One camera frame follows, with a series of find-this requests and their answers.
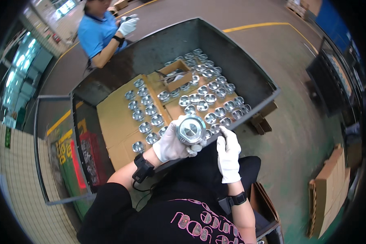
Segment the black cable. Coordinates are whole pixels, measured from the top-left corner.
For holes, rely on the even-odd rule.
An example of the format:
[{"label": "black cable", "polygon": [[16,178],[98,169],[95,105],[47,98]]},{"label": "black cable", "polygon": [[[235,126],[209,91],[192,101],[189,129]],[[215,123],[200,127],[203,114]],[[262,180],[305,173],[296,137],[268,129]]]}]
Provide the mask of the black cable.
[{"label": "black cable", "polygon": [[134,188],[134,189],[136,189],[137,191],[140,191],[140,192],[142,192],[142,193],[144,193],[144,192],[146,192],[146,191],[150,191],[152,188],[150,188],[150,189],[147,189],[147,190],[140,190],[140,189],[137,189],[135,186],[134,186],[134,184],[135,184],[135,181],[133,181],[133,185],[132,185],[132,187]]},{"label": "black cable", "polygon": [[146,194],[145,196],[143,196],[137,203],[137,205],[135,206],[135,210],[137,210],[138,204],[140,204],[140,202],[142,201],[142,199],[144,199],[147,195],[149,195],[150,193]]}]

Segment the pink lettering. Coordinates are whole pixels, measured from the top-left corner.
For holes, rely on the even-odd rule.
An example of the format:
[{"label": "pink lettering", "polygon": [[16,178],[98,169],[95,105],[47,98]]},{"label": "pink lettering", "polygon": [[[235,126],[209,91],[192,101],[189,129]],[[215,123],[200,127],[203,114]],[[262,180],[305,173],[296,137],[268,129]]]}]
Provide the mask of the pink lettering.
[{"label": "pink lettering", "polygon": [[211,235],[209,234],[209,231],[206,228],[209,228],[210,233],[213,233],[213,230],[210,227],[205,226],[205,227],[203,227],[202,233],[200,234],[200,237],[199,238],[202,241],[206,241],[207,240],[207,237],[210,236],[210,240],[209,240],[209,243],[210,243],[211,242]]},{"label": "pink lettering", "polygon": [[200,214],[200,219],[202,220],[202,222],[204,222],[205,224],[208,224],[211,222],[211,214],[209,212],[203,211]]},{"label": "pink lettering", "polygon": [[224,232],[224,233],[227,233],[227,234],[229,234],[229,231],[230,231],[230,226],[229,226],[229,224],[228,223],[224,223],[224,227],[222,228],[222,231]]},{"label": "pink lettering", "polygon": [[[192,232],[190,232],[190,230],[188,229],[191,223],[195,223],[195,226],[194,226],[194,229],[192,229]],[[186,226],[186,230],[192,236],[199,236],[200,233],[202,232],[202,226],[200,225],[200,223],[198,223],[196,221],[190,221],[190,222],[188,222],[188,224]]]},{"label": "pink lettering", "polygon": [[218,235],[217,238],[219,238],[219,237],[220,237],[220,239],[216,239],[215,243],[217,243],[217,244],[228,244],[229,243],[229,239],[226,236]]},{"label": "pink lettering", "polygon": [[233,235],[237,236],[239,234],[239,230],[233,225]]},{"label": "pink lettering", "polygon": [[202,207],[206,210],[200,214],[200,219],[204,224],[210,224],[212,218],[214,217],[213,222],[210,224],[210,226],[202,227],[199,222],[190,220],[190,216],[184,214],[183,212],[176,212],[175,216],[171,220],[171,223],[173,223],[175,218],[178,216],[178,214],[180,214],[181,216],[178,221],[178,227],[180,229],[186,229],[187,232],[192,237],[199,236],[199,238],[202,241],[207,241],[208,236],[209,236],[210,237],[209,243],[210,243],[211,234],[213,234],[213,229],[218,229],[220,232],[224,232],[226,234],[230,234],[230,232],[232,231],[233,235],[234,235],[234,240],[229,241],[228,237],[226,237],[224,235],[218,235],[217,239],[215,240],[216,244],[229,244],[229,243],[238,244],[239,241],[243,240],[243,238],[241,237],[241,234],[239,233],[239,230],[235,227],[235,225],[232,222],[230,222],[227,218],[220,215],[220,217],[223,218],[221,220],[225,220],[225,222],[222,223],[222,221],[220,221],[217,218],[219,216],[216,213],[214,213],[206,203],[197,201],[195,199],[174,199],[174,200],[170,200],[170,201],[176,201],[176,200],[189,201],[191,203],[202,205]]},{"label": "pink lettering", "polygon": [[194,199],[187,199],[187,201],[195,203],[195,204],[202,204],[200,201],[194,200]]},{"label": "pink lettering", "polygon": [[174,222],[174,219],[176,218],[176,216],[178,215],[178,213],[181,214],[181,215],[184,215],[184,213],[182,213],[182,212],[176,212],[174,218],[171,220],[171,223]]},{"label": "pink lettering", "polygon": [[218,220],[218,218],[214,217],[213,224],[211,225],[211,227],[213,229],[217,229],[217,227],[219,226],[219,224],[220,224],[220,221]]},{"label": "pink lettering", "polygon": [[174,221],[175,217],[179,214],[181,214],[182,216],[180,217],[180,220],[178,222],[178,227],[181,229],[185,229],[188,222],[190,221],[190,216],[182,213],[182,212],[177,212],[174,216],[174,218],[171,220],[171,223]]}]

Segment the white glove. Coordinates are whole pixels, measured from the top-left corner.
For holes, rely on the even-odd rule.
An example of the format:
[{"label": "white glove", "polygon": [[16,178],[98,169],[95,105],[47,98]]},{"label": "white glove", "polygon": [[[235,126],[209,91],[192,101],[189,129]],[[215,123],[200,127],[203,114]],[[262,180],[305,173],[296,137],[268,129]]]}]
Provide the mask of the white glove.
[{"label": "white glove", "polygon": [[[131,19],[134,19],[135,17],[137,17],[138,16],[138,14],[132,14],[132,15],[130,15],[129,17],[131,18]],[[127,16],[122,16],[121,17],[121,23],[123,23],[123,22],[125,22],[126,21],[126,18],[127,18]]]},{"label": "white glove", "polygon": [[220,126],[223,136],[217,138],[218,169],[222,174],[222,183],[234,183],[241,179],[239,175],[239,154],[241,147],[236,134]]},{"label": "white glove", "polygon": [[184,116],[180,115],[178,120],[173,120],[171,124],[169,124],[163,137],[153,144],[153,150],[155,151],[156,156],[163,163],[174,159],[195,157],[206,145],[206,139],[203,139],[199,144],[192,146],[180,142],[176,137],[175,128],[182,122],[183,118]]},{"label": "white glove", "polygon": [[118,31],[122,33],[123,36],[126,36],[130,32],[134,31],[136,29],[137,21],[139,18],[134,18],[128,21],[123,22],[119,28]]}]

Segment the window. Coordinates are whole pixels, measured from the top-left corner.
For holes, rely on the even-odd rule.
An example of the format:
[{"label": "window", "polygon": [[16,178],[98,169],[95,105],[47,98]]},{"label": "window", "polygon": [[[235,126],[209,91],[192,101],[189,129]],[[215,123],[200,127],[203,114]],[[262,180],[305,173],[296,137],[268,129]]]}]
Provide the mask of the window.
[{"label": "window", "polygon": [[73,9],[76,4],[73,2],[74,0],[58,0],[58,1],[54,1],[54,0],[50,0],[54,6],[57,8],[55,14],[57,19],[63,17],[65,14],[67,14],[71,9]]}]

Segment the person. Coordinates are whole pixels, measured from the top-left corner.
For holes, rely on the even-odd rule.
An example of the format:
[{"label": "person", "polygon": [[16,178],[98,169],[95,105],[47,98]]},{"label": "person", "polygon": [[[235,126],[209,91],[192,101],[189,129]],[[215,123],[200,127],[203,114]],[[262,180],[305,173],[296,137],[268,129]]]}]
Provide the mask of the person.
[{"label": "person", "polygon": [[203,150],[206,141],[186,148],[175,134],[180,121],[172,121],[163,137],[142,156],[155,168],[169,160],[186,159],[156,183],[139,212],[129,194],[136,164],[131,162],[115,172],[99,188],[84,216],[77,234],[80,243],[256,243],[249,201],[232,206],[232,216],[226,217],[217,196],[237,196],[256,182],[260,159],[239,159],[237,137],[223,126],[217,143]]},{"label": "person", "polygon": [[103,68],[113,54],[127,46],[124,37],[136,29],[139,18],[133,14],[116,21],[107,11],[112,0],[86,1],[78,38],[89,59],[96,67]]}]

